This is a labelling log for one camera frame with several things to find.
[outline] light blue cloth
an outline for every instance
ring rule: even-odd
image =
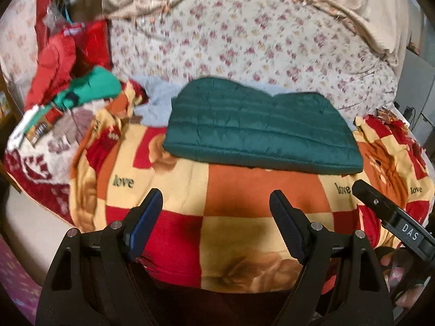
[[[148,103],[134,108],[134,114],[142,117],[141,124],[150,127],[167,127],[170,114],[172,113],[171,99],[177,97],[186,84],[164,81],[156,76],[136,75],[132,79],[145,89],[149,98]],[[274,84],[258,83],[255,81],[241,81],[238,83],[258,89],[271,96],[295,92],[293,89]],[[346,120],[346,123],[351,131],[356,129],[356,126],[350,121]]]

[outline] green quilted garment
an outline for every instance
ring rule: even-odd
[[[355,174],[351,130],[318,93],[274,97],[225,79],[190,82],[172,100],[169,153],[199,162],[316,174]]]

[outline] green cloth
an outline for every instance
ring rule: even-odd
[[[76,95],[76,101],[67,98],[67,95],[70,92]],[[47,114],[53,107],[52,104],[54,104],[60,111],[65,112],[67,109],[81,106],[92,100],[117,97],[120,92],[121,83],[118,79],[105,68],[95,66],[91,72],[83,77],[73,79],[70,86],[59,92],[53,99],[52,103],[39,109],[25,128],[24,132],[27,133],[29,129],[38,122],[41,116]]]
[[[172,100],[163,147],[200,162],[355,174],[362,157],[345,120],[318,93],[274,97],[229,80],[190,82]]]

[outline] purple fabric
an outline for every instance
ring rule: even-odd
[[[18,310],[34,325],[42,288],[26,273],[1,235],[0,283]]]

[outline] metal screw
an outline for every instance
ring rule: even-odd
[[[67,235],[72,238],[73,236],[76,236],[78,233],[78,229],[77,228],[71,228],[70,230],[67,231]]]
[[[122,227],[122,222],[121,221],[113,221],[110,224],[110,228],[112,228],[112,229],[119,229],[121,227]]]
[[[313,228],[314,230],[322,230],[323,226],[319,222],[313,222],[311,223],[311,228]]]
[[[358,237],[358,238],[360,238],[360,239],[362,239],[362,238],[365,238],[365,233],[362,231],[362,230],[355,230],[355,235]]]

